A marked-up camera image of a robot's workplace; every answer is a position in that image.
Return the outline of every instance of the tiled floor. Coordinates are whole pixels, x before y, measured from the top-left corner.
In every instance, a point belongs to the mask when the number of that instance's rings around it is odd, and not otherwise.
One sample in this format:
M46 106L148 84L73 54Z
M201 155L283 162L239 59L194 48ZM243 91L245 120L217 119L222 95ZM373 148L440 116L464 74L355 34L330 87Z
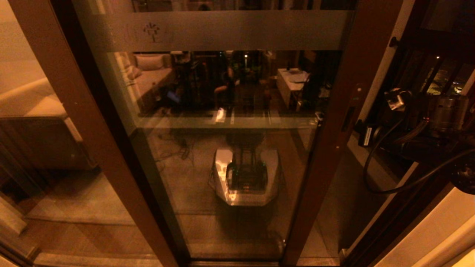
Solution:
M345 148L316 221L331 257L351 246L385 200L366 190L361 175L362 166Z
M170 135L153 131L149 143L154 157L162 159L157 167L192 257L279 258L304 172L295 148L289 147L293 143L284 142L292 139L290 132L266 133L258 148L276 147L284 172L278 197L264 207L231 207L209 186L214 152L228 146L224 135L188 134L180 138L191 150L185 159L174 153L180 146Z
M19 238L40 253L156 259L100 169L71 172L46 195L24 201L36 205Z

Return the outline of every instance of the sofa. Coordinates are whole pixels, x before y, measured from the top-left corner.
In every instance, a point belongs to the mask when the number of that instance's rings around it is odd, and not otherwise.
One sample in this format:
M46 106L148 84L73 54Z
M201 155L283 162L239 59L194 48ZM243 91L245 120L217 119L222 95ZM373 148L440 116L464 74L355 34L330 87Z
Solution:
M150 114L160 100L160 88L175 80L171 55L115 52L115 58L136 112Z
M0 146L8 153L3 156L25 169L97 166L47 78L0 95Z

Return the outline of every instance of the floor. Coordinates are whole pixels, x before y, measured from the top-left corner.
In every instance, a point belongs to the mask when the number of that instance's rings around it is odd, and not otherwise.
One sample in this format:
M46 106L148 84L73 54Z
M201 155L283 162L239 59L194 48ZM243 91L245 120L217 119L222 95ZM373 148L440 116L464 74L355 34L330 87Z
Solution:
M38 247L49 265L64 264L66 256L156 259L99 168L70 172L46 191L19 203L29 207L19 239Z
M284 110L279 92L274 88L270 94L271 108ZM268 131L264 135L257 150L276 148L284 172L278 196L264 207L228 206L210 187L214 152L228 146L224 134L176 134L155 129L148 135L192 257L280 258L308 153L295 130ZM338 252L351 245L384 201L364 190L360 170L353 154L345 150L302 252L303 259L320 259L322 265L337 262ZM20 238L37 244L45 260L59 254L71 256L70 260L77 260L76 256L156 259L100 174L96 171L86 179L65 179L46 197L35 200ZM106 201L98 203L96 199Z

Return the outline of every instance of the glass door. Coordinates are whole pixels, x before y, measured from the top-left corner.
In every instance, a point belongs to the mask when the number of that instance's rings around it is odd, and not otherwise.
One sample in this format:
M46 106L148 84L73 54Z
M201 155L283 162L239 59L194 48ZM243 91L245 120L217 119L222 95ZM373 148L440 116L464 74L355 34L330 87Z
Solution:
M290 265L400 5L51 2L177 262Z
M279 260L353 11L73 4L190 258Z
M0 10L0 254L19 266L159 265L117 194L120 177L64 108L57 75L45 74L7 1Z

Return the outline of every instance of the electrical wire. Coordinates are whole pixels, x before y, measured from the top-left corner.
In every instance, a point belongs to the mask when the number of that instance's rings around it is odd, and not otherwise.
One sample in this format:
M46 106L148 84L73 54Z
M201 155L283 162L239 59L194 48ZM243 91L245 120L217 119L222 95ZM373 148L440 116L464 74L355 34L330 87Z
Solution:
M155 160L156 163L161 163L163 164L166 159L169 159L173 156L180 156L181 160L186 160L189 159L191 161L191 165L194 167L195 166L195 157L193 153L193 149L195 146L194 141L187 141L184 137L178 138L176 135L173 135L172 138L164 138L163 135L159 134L158 138L164 141L172 141L175 144L177 144L180 148L179 150L175 152L163 152L160 154L160 156ZM159 167L159 171L162 172L165 170L165 165L163 167Z
M406 135L394 140L393 143L403 144L411 141L414 137L418 136L427 127L427 125L429 125L429 119L424 118L414 129L412 129Z
M373 154L376 152L377 148L379 148L381 142L394 130L396 129L396 127L399 126L399 124L401 124L402 122L404 121L404 118L402 118L401 120L399 120L396 124L394 124L390 129L389 131L387 131L377 142L376 144L374 145L374 147L371 149L370 151L370 154L368 155L368 158L366 159L366 163L364 165L364 168L363 168L363 181L364 181L364 184L366 186L366 188L371 192L371 193L374 193L374 194L393 194L393 193L398 193L398 192L401 192L401 191L404 191L404 190L407 190L407 189L410 189L410 188L413 188L414 186L422 183L423 181L425 181L427 178L429 178L430 176L432 176L434 173L436 173L437 171L439 171L440 169L442 169L444 166L452 163L453 161L463 157L463 156L466 156L470 153L473 153L475 152L475 148L472 148L472 149L468 149L468 150L465 150L465 151L462 151L461 153L455 155L454 157L444 161L443 163L441 163L440 165L438 165L436 168L432 169L431 171L429 171L427 174L423 175L422 177L420 177L419 179L415 180L414 182L410 183L410 184L405 184L405 185L402 185L400 187L396 187L394 189L391 189L391 190L386 190L386 191L379 191L379 190L375 190L373 189L371 186L370 186L370 183L368 181L368 167L370 165L370 161L371 161L371 158L373 157Z

